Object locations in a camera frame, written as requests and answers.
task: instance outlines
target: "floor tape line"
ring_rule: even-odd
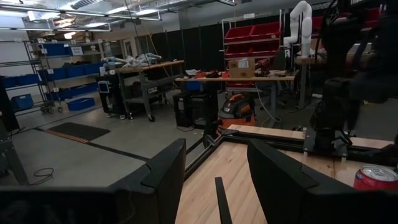
[[[130,153],[130,152],[124,152],[124,151],[120,151],[120,150],[117,150],[117,149],[113,149],[111,147],[95,144],[95,143],[87,141],[86,139],[78,138],[78,137],[75,137],[75,136],[70,136],[70,135],[62,134],[62,133],[57,133],[57,132],[51,131],[51,130],[44,130],[44,129],[41,129],[41,128],[34,128],[34,130],[42,131],[42,132],[47,133],[47,134],[53,134],[53,135],[61,137],[61,138],[65,138],[65,139],[76,141],[76,142],[79,142],[79,143],[82,143],[82,144],[93,146],[93,147],[96,147],[98,149],[102,149],[102,150],[105,150],[105,151],[108,151],[108,152],[113,152],[113,153],[116,153],[116,154],[119,154],[119,155],[122,155],[122,156],[128,156],[128,157],[131,157],[133,159],[138,159],[138,160],[141,160],[141,161],[144,161],[144,162],[149,160],[148,158],[143,157],[143,156],[139,156],[139,155],[135,155],[135,154]]]

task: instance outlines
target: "caster wheel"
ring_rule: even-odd
[[[149,120],[150,122],[155,122],[155,117],[154,117],[154,115],[149,115],[149,116],[148,116],[148,120]]]

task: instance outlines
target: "cardboard box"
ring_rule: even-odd
[[[254,59],[233,60],[228,62],[230,78],[255,77],[256,63]]]

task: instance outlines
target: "orange vacuum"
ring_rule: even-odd
[[[225,101],[218,112],[217,134],[228,129],[231,124],[254,126],[254,100],[237,94]]]

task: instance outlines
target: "red storage bin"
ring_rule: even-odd
[[[252,48],[249,45],[232,45],[226,49],[225,58],[248,57]]]
[[[279,38],[279,22],[271,22],[268,24],[255,25],[251,32],[252,40],[274,39]]]
[[[277,44],[254,44],[252,46],[253,57],[275,56],[279,46]]]
[[[226,43],[231,43],[250,40],[250,34],[252,29],[253,26],[229,29],[229,31],[225,35],[224,41]]]
[[[378,20],[380,16],[379,8],[368,10],[368,14],[366,16],[366,22],[364,28],[374,28],[378,25]]]
[[[312,18],[312,34],[319,34],[322,27],[323,17],[313,17]]]

